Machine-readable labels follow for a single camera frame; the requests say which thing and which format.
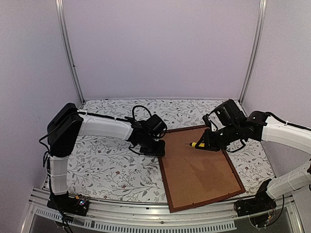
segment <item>floral tablecloth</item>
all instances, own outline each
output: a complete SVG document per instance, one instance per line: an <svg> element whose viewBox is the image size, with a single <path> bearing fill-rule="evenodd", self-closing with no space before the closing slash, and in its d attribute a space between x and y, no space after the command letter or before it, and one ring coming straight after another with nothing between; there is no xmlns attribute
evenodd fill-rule
<svg viewBox="0 0 311 233"><path fill-rule="evenodd" d="M82 109L114 117L131 116L135 105L157 113L168 129L204 124L202 116L221 104L220 100L90 100ZM137 109L137 119L148 113ZM128 150L130 143L109 137L78 137L68 162L70 193L92 198L132 202L167 203L158 159ZM240 146L232 143L229 149ZM260 142L249 140L244 149L228 153L246 189L236 197L254 195L261 182L274 176Z"/></svg>

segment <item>black cable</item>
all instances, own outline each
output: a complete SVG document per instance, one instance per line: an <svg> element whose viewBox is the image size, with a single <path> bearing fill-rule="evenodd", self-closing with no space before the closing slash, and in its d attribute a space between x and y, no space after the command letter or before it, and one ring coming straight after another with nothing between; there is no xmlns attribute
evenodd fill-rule
<svg viewBox="0 0 311 233"><path fill-rule="evenodd" d="M240 139L240 142L241 142L241 144L242 144L242 146L241 146L240 148L238 148L238 149L236 149L236 150L233 150L233 151L230 151L230 150L225 150L225 151L227 151L227 152L229 152L229 153L234 153L234 152L237 152L237 151L239 151L239 150L242 150L242 149L246 146L246 144L242 141L242 139Z"/></svg>
<svg viewBox="0 0 311 233"><path fill-rule="evenodd" d="M277 218L274 220L274 222L272 222L272 223L268 224L267 226L271 226L271 225L275 224L275 223L276 223L276 221L278 221L278 219L281 217L282 212L283 212L283 209L284 209L284 203L285 203L285 198L284 198L284 195L282 195L282 196L283 196L282 209L281 209L280 213L278 214Z"/></svg>
<svg viewBox="0 0 311 233"><path fill-rule="evenodd" d="M55 207L57 208L58 212L59 212L60 215L62 216L63 229L64 229L66 232L68 232L67 229L66 229L66 228L68 228L69 231L70 231L70 233L73 233L73 231L72 231L71 228L70 228L70 225L68 224L68 220L67 220L66 214L64 214L64 212L63 212L62 210L60 210L60 209L58 208L58 206L56 205L56 202L55 202L54 197L53 197L53 194L52 194L53 192L52 192L52 189L51 189L51 176L48 175L48 177L50 178L50 183L49 183L49 186L50 186L50 193L51 193L50 198L51 198L53 204L55 205Z"/></svg>
<svg viewBox="0 0 311 233"><path fill-rule="evenodd" d="M138 154L138 155L143 155L142 153L138 153L136 151L133 150L134 147L128 147L128 149L133 152L134 154Z"/></svg>
<svg viewBox="0 0 311 233"><path fill-rule="evenodd" d="M278 214L278 216L277 216L277 218L272 222L272 223L268 223L266 226L259 226L259 227L257 227L257 228L265 228L265 227L269 227L269 226L271 226L271 225L273 225L273 224L275 224L276 223L276 221L278 221L278 219L281 217L281 215L282 215L282 212L283 212L283 209L284 209L284 203L285 203L285 198L284 198L284 195L282 195L283 196L283 203L282 203L282 208L281 208L281 211L280 211L280 213Z"/></svg>
<svg viewBox="0 0 311 233"><path fill-rule="evenodd" d="M305 127L305 126L302 126L302 125L297 125L297 124L294 124L294 123L290 123L290 122L286 122L280 118L278 118L276 115L274 115L273 113L271 112L266 112L267 114L270 114L271 116L273 116L276 120L282 122L283 124L287 124L287 125L290 125L290 126L294 126L296 128L299 128L299 129L302 129L302 130L308 130L308 131L311 131L310 128L308 127Z"/></svg>
<svg viewBox="0 0 311 233"><path fill-rule="evenodd" d="M149 111L148 108L146 108L145 106L142 106L142 105L136 105L136 106L134 106L134 107L132 108L132 117L133 117L134 120L136 120L136 118L135 118L135 112L134 112L134 110L135 110L136 108L143 108L143 109L145 109L145 110L149 113L150 116L152 116L152 114L151 114L151 112Z"/></svg>
<svg viewBox="0 0 311 233"><path fill-rule="evenodd" d="M46 163L46 161L48 160L48 158L49 158L49 152L46 151L46 152L44 152L44 154L43 154L43 167L45 166L45 163Z"/></svg>
<svg viewBox="0 0 311 233"><path fill-rule="evenodd" d="M66 121L71 115L76 114L76 113L71 113L69 114L65 119L62 120L62 122ZM48 153L50 154L50 148L48 147L47 144L45 144L44 142L42 142L43 139L47 138L48 136L50 136L52 133L54 133L56 130L58 130L63 124L60 123L58 124L51 132L49 132L48 134L44 135L42 138L39 139L39 143L43 146L45 146L45 148L47 149Z"/></svg>

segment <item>brown wooden frame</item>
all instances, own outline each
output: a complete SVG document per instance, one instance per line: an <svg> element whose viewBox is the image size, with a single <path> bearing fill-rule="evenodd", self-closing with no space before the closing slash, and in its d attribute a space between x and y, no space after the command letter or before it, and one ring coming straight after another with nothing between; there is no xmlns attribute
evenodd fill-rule
<svg viewBox="0 0 311 233"><path fill-rule="evenodd" d="M173 132L178 132L178 131L186 131L186 130L193 130L193 129L200 129L200 128L204 128L204 127L206 127L206 126L205 125L199 125L199 126L193 126L193 127L185 127L185 128L180 128L180 129L168 130L167 133L173 133ZM237 180L241 190L233 192L233 193L230 193L230 194L226 194L226 195L218 197L218 198L214 198L214 199L210 199L210 200L207 200L207 201L198 202L198 203L194 203L192 205L186 205L186 206L182 206L182 207L174 207L173 206L173 201L172 201L172 198L171 198L168 182L167 182L167 179L166 179L163 161L162 161L162 158L159 157L160 171L161 171L161 175L162 175L162 179L163 179L163 183L164 183L164 189L165 189L167 201L168 201L168 204L169 204L170 213L174 213L174 212L178 212L178 211L183 211L183 210L188 210L188 209L196 208L196 207L203 206L203 205L208 205L208 204L211 204L211 203L214 203L214 202L218 202L218 201L221 201L221 200L225 200L227 198L234 197L236 195L239 195L239 194L242 194L242 193L245 192L244 185L243 185L243 183L242 183L242 181L241 181L237 171L235 170L235 168L234 168L234 166L233 166L233 164L232 164L232 162L231 162L227 152L225 150L222 150L222 152L223 152L223 154L224 154L224 156L225 156L229 166L231 167L231 170L234 173L234 176L235 176L235 178L236 178L236 180Z"/></svg>

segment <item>wire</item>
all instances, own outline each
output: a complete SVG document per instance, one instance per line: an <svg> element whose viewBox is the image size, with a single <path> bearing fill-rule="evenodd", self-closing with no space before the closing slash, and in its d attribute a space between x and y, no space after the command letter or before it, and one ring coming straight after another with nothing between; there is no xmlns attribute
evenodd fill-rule
<svg viewBox="0 0 311 233"><path fill-rule="evenodd" d="M143 155L142 153L138 153L138 152L134 151L133 148L135 148L135 147L128 147L128 149L129 149L131 152L133 152L134 154Z"/></svg>
<svg viewBox="0 0 311 233"><path fill-rule="evenodd" d="M285 203L284 195L282 195L282 196L283 196L282 208L281 208L281 211L280 211L280 213L278 214L277 218L276 218L273 222L268 223L268 224L265 225L265 226L259 226L259 225L258 225L258 227L256 227L256 228L258 228L258 229L260 229L260 228L266 228L266 227L269 227L269 226L275 224L276 221L278 221L278 219L279 219L279 218L281 217L281 215L282 215L282 212L283 212L283 209L284 209L284 203Z"/></svg>
<svg viewBox="0 0 311 233"><path fill-rule="evenodd" d="M43 167L45 166L45 163L48 160L49 155L50 154L48 151L44 152L44 154L43 154Z"/></svg>
<svg viewBox="0 0 311 233"><path fill-rule="evenodd" d="M258 228L258 227L256 227L256 226L254 226L254 223L252 223L251 217L250 217L250 216L248 216L248 221L250 222L250 224L252 225L252 227L254 227L254 228L256 228L256 229L260 229L260 228Z"/></svg>
<svg viewBox="0 0 311 233"><path fill-rule="evenodd" d="M62 211L62 210L60 210L59 208L58 208L58 206L56 205L56 202L55 202L55 200L54 200L54 197L53 197L53 195L52 195L52 189L51 189L51 184L50 184L50 192L51 192L51 195L50 195L50 198L51 198L51 200L52 200L52 202L53 202L53 204L55 205L55 207L57 208L57 210L58 210L58 212L60 213L60 215L62 216L62 223L63 223L63 229L67 232L67 233L73 233L73 231L71 230L71 228L70 228L70 225L68 224L68 220L67 220L67 216L66 216L66 214L64 214L64 212Z"/></svg>
<svg viewBox="0 0 311 233"><path fill-rule="evenodd" d="M239 150L242 150L242 149L246 146L246 144L242 141L242 139L240 139L240 142L241 142L241 144L242 144L242 146L241 146L240 148L238 148L238 149L236 149L236 150L233 150L233 151L230 151L230 150L225 150L225 151L227 151L227 152L229 152L229 153L234 153L234 152L237 152L237 151L239 151Z"/></svg>
<svg viewBox="0 0 311 233"><path fill-rule="evenodd" d="M302 126L302 125L297 125L297 124L294 124L294 123L290 123L290 122L284 121L284 120L280 119L279 117L277 117L276 115L274 115L274 114L271 113L271 112L266 112L266 113L267 113L267 114L270 114L270 115L273 116L276 120L282 122L283 124L287 124L287 125L290 125L290 126L294 126L294 127L296 127L296 128L302 129L302 130L311 131L311 129L308 128L308 127L305 127L305 126Z"/></svg>
<svg viewBox="0 0 311 233"><path fill-rule="evenodd" d="M68 116L66 116L65 119L62 120L62 122L66 121L71 115L76 114L75 113L71 113ZM39 143L43 146L45 146L45 148L47 149L48 153L50 154L50 148L48 147L47 144L45 144L44 142L42 142L43 139L47 138L48 136L50 136L52 133L54 133L56 130L58 130L63 124L60 123L58 124L51 132L49 132L48 134L44 135L42 138L39 139Z"/></svg>
<svg viewBox="0 0 311 233"><path fill-rule="evenodd" d="M272 208L272 213L270 214L271 216L274 216L275 215L275 208L273 207L273 206L271 206L271 208Z"/></svg>
<svg viewBox="0 0 311 233"><path fill-rule="evenodd" d="M135 112L134 112L134 110L135 110L136 108L143 108L143 109L145 109L145 110L149 113L150 116L152 116L152 114L151 114L151 112L149 111L148 108L146 108L145 106L142 106L142 105L136 105L136 106L134 106L134 107L132 108L132 117L133 117L134 120L136 120L136 118L135 118Z"/></svg>

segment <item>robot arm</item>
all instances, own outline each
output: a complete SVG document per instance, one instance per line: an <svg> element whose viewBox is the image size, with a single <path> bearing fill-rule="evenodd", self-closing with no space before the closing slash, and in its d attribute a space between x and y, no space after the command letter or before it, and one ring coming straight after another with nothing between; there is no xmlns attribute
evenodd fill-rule
<svg viewBox="0 0 311 233"><path fill-rule="evenodd" d="M86 199L70 198L67 192L67 163L77 136L94 135L120 138L133 147L140 145L139 154L164 156L165 142L158 140L167 129L156 114L147 120L137 121L87 113L68 103L48 125L48 176L50 178L50 201L48 207L62 212L85 216L88 209Z"/></svg>
<svg viewBox="0 0 311 233"><path fill-rule="evenodd" d="M215 113L225 127L212 131L209 115L205 115L203 120L209 128L195 144L194 147L197 149L226 150L227 146L236 140L241 140L244 147L243 140L247 141L251 138L257 141L280 143L311 154L309 128L285 122L272 113L255 111L246 117L233 100L224 102L211 113ZM311 162L307 161L281 177L264 181L255 198L236 202L238 216L275 208L274 199L309 184L311 184Z"/></svg>

